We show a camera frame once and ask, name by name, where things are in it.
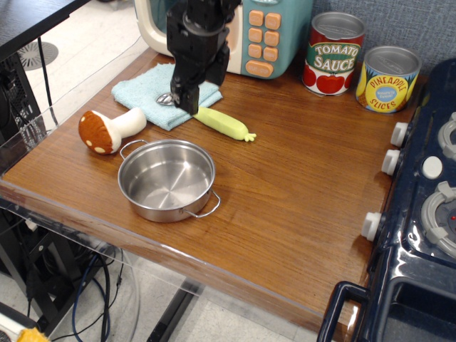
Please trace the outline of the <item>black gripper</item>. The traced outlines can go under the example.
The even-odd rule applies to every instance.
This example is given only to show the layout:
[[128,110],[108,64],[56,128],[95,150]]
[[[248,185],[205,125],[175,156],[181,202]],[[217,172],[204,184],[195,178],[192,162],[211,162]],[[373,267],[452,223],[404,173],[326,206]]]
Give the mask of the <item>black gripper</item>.
[[229,20],[221,6],[173,6],[167,12],[167,49],[175,60],[171,99],[190,115],[198,111],[202,83],[224,82]]

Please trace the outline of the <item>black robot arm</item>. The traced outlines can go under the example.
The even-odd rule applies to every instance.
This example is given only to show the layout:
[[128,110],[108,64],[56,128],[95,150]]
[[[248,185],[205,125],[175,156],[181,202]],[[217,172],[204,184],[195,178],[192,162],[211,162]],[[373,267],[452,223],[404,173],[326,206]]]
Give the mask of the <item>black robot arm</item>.
[[167,12],[167,49],[175,60],[172,102],[198,112],[200,84],[221,85],[229,63],[227,24],[241,1],[177,1]]

